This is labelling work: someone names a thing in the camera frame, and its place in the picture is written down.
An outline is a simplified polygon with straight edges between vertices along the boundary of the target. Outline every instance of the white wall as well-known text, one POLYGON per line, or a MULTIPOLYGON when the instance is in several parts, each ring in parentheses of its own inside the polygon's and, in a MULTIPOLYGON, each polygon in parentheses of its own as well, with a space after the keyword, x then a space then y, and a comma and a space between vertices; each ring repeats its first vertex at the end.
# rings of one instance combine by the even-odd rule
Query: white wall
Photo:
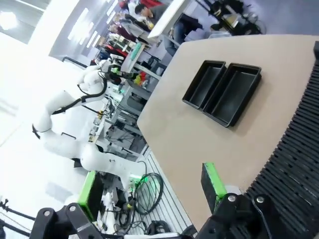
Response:
MULTIPOLYGON (((36 216, 43 207, 59 210, 62 203, 46 193, 48 183, 79 193, 85 174, 75 170, 71 160, 42 148, 31 131, 31 119, 41 101, 72 83, 79 72, 2 33, 0 42, 0 99, 18 108, 14 116, 0 107, 0 195, 29 215, 36 216)), ((32 222, 8 215, 32 227, 32 222)))
POLYGON ((78 2, 79 0, 51 0, 28 44, 34 50, 49 55, 56 38, 78 2))
POLYGON ((100 50, 98 50, 97 48, 92 47, 92 48, 90 49, 90 52, 89 52, 89 54, 88 54, 87 56, 84 56, 84 55, 80 54, 80 55, 78 55, 78 56, 76 57, 75 60, 77 60, 78 62, 81 62, 81 63, 84 64, 84 65, 89 66, 90 63, 91 63, 91 61, 95 58, 95 56, 98 54, 99 51, 100 51, 100 50))

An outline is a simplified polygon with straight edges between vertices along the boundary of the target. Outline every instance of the person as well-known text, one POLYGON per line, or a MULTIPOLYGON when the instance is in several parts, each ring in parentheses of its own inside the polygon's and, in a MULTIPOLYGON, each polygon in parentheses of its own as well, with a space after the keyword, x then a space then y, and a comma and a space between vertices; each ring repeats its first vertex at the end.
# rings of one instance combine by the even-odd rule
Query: person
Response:
POLYGON ((109 27, 109 31, 112 33, 117 33, 129 41, 136 42, 136 37, 129 34, 122 26, 117 26, 116 24, 112 24, 109 27))
POLYGON ((131 20, 124 18, 124 15, 117 14, 116 17, 114 18, 114 21, 119 22, 128 34, 133 35, 140 42, 150 44, 150 45, 157 43, 156 39, 148 39, 149 33, 139 28, 135 24, 133 24, 131 20))
MULTIPOLYGON (((152 24, 156 24, 160 17, 164 14, 164 12, 167 9, 167 5, 159 5, 154 6, 151 8, 148 8, 144 4, 139 4, 135 8, 135 13, 140 14, 141 16, 147 17, 148 20, 152 24)), ((179 43, 182 44, 185 41, 186 36, 191 32, 195 31, 198 28, 202 29, 202 25, 198 22, 198 19, 195 19, 193 17, 190 17, 184 13, 182 13, 180 19, 176 22, 173 29, 171 30, 171 35, 173 36, 173 39, 179 43)), ((165 38, 164 45, 166 51, 171 55, 174 56, 174 54, 177 51, 177 47, 174 43, 172 43, 170 40, 165 38)))
POLYGON ((132 23, 134 23, 136 26, 140 27, 141 29, 143 29, 146 32, 150 32, 151 30, 149 29, 149 27, 145 24, 145 21, 137 21, 134 17, 132 17, 129 14, 123 14, 123 18, 132 21, 132 23))
MULTIPOLYGON (((147 7, 153 7, 161 5, 159 1, 156 0, 141 0, 141 3, 145 4, 147 7)), ((134 17, 137 21, 145 21, 146 17, 135 13, 135 7, 137 4, 134 1, 124 0, 119 3, 121 9, 128 10, 130 15, 134 17)))

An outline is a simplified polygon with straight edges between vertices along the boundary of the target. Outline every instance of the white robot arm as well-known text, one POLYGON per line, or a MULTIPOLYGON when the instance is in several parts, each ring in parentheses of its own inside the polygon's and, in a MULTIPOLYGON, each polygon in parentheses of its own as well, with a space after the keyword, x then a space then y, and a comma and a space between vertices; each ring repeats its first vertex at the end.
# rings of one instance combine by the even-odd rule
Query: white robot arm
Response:
POLYGON ((87 89, 87 94, 75 99, 66 91, 59 92, 43 105, 32 128, 48 151, 70 159, 80 159, 82 167, 88 171, 96 170, 118 175, 123 187, 126 188, 131 177, 143 175, 143 165, 112 153, 102 153, 94 143, 81 142, 67 134, 60 135, 52 130, 51 115, 104 98, 107 80, 101 77, 101 74, 103 76, 103 72, 107 72, 110 65, 110 61, 104 60, 97 66, 87 67, 78 80, 80 88, 87 89))

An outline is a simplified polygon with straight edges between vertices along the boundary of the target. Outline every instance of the man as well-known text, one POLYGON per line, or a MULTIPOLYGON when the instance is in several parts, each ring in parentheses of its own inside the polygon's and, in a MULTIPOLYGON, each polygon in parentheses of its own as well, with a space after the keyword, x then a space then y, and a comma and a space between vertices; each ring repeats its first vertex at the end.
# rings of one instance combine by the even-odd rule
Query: man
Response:
MULTIPOLYGON (((160 17, 164 14, 167 9, 167 5, 159 5, 151 8, 146 7, 144 4, 139 4, 135 8, 135 13, 140 14, 141 16, 147 17, 149 21, 151 21, 154 25, 158 22, 160 17)), ((191 32, 196 31, 198 28, 203 28, 201 24, 198 23, 198 20, 187 16, 182 13, 180 19, 176 22, 173 29, 171 30, 170 35, 173 36, 173 39, 182 44, 185 41, 185 37, 191 32)), ((165 38, 164 45, 166 51, 174 56, 176 53, 176 46, 170 40, 165 38)))

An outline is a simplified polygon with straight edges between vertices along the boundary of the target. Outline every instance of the screw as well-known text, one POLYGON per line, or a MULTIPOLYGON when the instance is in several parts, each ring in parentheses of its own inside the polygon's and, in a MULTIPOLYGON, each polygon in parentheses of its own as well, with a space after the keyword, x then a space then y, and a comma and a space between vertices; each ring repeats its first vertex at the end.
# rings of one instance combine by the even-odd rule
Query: screw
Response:
POLYGON ((256 201, 257 203, 263 203, 265 199, 263 197, 257 197, 256 201))
POLYGON ((228 197, 228 201, 229 202, 235 202, 236 201, 236 197, 234 195, 231 195, 228 197))

